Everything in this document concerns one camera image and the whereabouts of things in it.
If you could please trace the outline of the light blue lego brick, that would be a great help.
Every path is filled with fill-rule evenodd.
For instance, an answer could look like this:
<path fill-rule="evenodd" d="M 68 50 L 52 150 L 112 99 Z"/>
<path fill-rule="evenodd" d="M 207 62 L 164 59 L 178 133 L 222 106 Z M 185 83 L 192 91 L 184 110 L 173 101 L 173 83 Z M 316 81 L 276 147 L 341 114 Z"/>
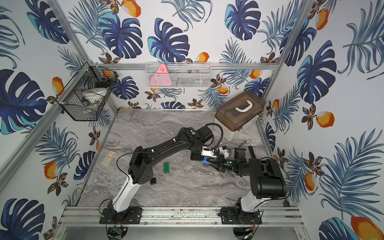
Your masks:
<path fill-rule="evenodd" d="M 207 160 L 203 160 L 202 163 L 203 165 L 208 165 L 208 166 L 210 165 L 210 163 Z"/>

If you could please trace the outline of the green lego brick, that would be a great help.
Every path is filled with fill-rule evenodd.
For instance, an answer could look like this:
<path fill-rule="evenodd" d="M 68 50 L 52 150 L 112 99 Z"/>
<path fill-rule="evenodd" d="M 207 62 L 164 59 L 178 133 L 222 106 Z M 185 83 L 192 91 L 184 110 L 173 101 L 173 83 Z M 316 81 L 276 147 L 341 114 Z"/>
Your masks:
<path fill-rule="evenodd" d="M 169 174 L 170 173 L 170 164 L 168 162 L 164 163 L 164 173 Z"/>

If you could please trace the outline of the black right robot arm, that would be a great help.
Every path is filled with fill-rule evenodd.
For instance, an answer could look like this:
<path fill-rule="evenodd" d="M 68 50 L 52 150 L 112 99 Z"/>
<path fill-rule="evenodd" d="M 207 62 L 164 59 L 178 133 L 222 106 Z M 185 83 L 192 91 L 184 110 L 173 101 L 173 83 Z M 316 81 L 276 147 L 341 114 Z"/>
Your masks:
<path fill-rule="evenodd" d="M 253 213 L 269 201 L 286 198 L 288 188 L 279 164 L 268 157 L 258 159 L 253 147 L 210 151 L 204 161 L 215 170 L 249 177 L 251 190 L 239 200 L 240 211 Z"/>

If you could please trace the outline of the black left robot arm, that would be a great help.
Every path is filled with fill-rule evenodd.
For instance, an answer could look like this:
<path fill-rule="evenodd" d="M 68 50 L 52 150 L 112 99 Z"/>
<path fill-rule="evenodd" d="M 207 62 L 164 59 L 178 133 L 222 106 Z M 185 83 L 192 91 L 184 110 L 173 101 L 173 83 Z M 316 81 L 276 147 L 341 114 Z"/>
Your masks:
<path fill-rule="evenodd" d="M 175 137 L 157 146 L 144 149 L 137 147 L 131 153 L 129 168 L 125 172 L 127 178 L 118 194 L 109 202 L 110 213 L 117 214 L 126 211 L 132 198 L 141 187 L 153 177 L 153 167 L 162 160 L 184 150 L 191 151 L 192 159 L 201 156 L 206 143 L 214 138 L 212 130 L 203 126 L 194 128 L 181 128 Z"/>

